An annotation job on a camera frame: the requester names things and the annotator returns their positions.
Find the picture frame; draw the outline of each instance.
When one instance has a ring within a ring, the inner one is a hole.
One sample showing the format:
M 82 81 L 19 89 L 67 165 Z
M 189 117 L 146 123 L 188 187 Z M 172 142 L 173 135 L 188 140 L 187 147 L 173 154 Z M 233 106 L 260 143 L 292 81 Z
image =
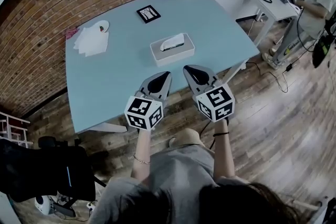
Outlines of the picture frame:
M 155 8 L 152 7 L 152 5 L 138 9 L 137 13 L 146 24 L 161 17 L 161 15 L 156 11 Z

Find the bracelet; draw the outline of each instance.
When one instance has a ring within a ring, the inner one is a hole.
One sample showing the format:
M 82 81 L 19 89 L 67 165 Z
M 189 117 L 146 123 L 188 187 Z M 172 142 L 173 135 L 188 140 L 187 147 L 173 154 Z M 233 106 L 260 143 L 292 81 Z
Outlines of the bracelet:
M 133 155 L 133 157 L 134 157 L 139 163 L 142 163 L 142 164 L 150 164 L 150 163 L 151 163 L 151 162 L 147 163 L 147 162 L 144 162 L 144 161 L 138 159 L 138 158 L 135 156 L 135 154 Z
M 224 134 L 229 134 L 229 132 L 227 132 L 227 133 L 218 133 L 218 134 L 214 134 L 213 137 L 220 136 L 220 135 L 224 135 Z

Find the tissue box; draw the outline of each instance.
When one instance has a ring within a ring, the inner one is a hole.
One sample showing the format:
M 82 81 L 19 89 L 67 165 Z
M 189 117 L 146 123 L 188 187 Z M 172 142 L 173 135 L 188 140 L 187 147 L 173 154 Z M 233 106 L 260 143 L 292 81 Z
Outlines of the tissue box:
M 183 35 L 184 45 L 172 48 L 170 50 L 161 51 L 160 47 L 163 42 L 174 36 L 163 38 L 150 44 L 154 60 L 158 67 L 168 65 L 169 63 L 182 60 L 195 54 L 195 46 L 191 41 L 189 35 L 187 33 L 183 33 Z

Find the human hand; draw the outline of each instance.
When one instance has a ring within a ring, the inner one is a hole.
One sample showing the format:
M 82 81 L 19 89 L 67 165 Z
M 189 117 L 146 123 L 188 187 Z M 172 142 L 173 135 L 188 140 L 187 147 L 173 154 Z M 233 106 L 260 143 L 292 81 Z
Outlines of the human hand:
M 303 7 L 305 5 L 305 1 L 304 0 L 296 0 L 295 5 Z

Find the black office chair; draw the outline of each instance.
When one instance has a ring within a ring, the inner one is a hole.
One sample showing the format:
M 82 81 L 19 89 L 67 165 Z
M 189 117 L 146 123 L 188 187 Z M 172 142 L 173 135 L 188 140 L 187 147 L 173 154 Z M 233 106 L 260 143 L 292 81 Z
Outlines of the black office chair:
M 0 191 L 15 202 L 43 195 L 60 194 L 69 197 L 54 208 L 66 216 L 75 217 L 71 206 L 76 200 L 94 201 L 95 182 L 106 187 L 91 169 L 88 155 L 76 140 L 75 146 L 44 136 L 38 141 L 40 150 L 31 150 L 8 140 L 0 140 Z

